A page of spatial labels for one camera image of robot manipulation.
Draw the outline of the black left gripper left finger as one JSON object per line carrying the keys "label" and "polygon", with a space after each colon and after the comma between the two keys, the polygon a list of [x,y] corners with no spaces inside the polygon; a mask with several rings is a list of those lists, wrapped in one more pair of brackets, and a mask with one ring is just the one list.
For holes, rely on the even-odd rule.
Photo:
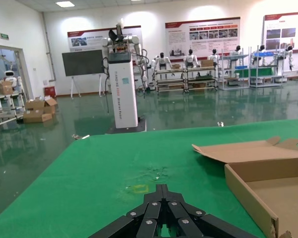
{"label": "black left gripper left finger", "polygon": [[112,223],[103,227],[91,238],[159,238],[161,237],[161,211],[163,185],[144,195],[143,204],[132,209]]}

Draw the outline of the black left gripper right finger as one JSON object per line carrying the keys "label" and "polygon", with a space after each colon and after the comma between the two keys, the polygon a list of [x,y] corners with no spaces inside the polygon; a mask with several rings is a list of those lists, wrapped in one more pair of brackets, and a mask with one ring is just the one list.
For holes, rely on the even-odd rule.
{"label": "black left gripper right finger", "polygon": [[169,191],[163,185],[170,229],[187,238],[253,238],[254,235],[185,202],[182,194]]}

